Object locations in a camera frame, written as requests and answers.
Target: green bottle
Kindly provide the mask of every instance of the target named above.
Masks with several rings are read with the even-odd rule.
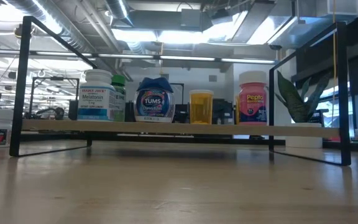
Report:
[[[122,75],[113,75],[111,85],[116,89],[116,97],[114,99],[114,121],[125,121],[125,77]]]

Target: white pot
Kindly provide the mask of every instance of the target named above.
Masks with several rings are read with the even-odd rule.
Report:
[[[295,123],[295,124],[289,124],[289,126],[321,128],[321,124],[318,123]],[[319,137],[287,136],[285,138],[285,146],[297,147],[297,148],[321,149],[323,147],[323,139]]]

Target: potted plant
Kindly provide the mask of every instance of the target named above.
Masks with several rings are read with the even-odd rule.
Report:
[[[285,79],[279,71],[277,71],[277,77],[278,90],[280,91],[281,96],[277,93],[275,93],[275,95],[278,100],[280,100],[280,102],[287,107],[292,120],[294,120],[295,124],[291,124],[291,126],[321,127],[321,124],[309,123],[308,121],[316,111],[320,96],[328,86],[331,74],[329,73],[319,80],[316,89],[308,97],[307,101],[305,101],[305,95],[309,90],[311,78],[305,81],[302,86],[301,94],[299,94],[293,83]],[[323,139],[315,137],[288,136],[285,138],[285,145],[286,147],[322,148]]]

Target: blue lid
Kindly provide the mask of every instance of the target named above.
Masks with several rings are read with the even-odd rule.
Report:
[[[169,84],[168,80],[164,77],[155,78],[155,79],[144,78],[136,91],[139,91],[144,88],[159,88],[173,93],[171,85]]]

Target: green bottle cap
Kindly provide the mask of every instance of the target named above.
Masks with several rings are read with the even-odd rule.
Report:
[[[113,75],[111,79],[111,83],[125,85],[125,77],[122,75]]]

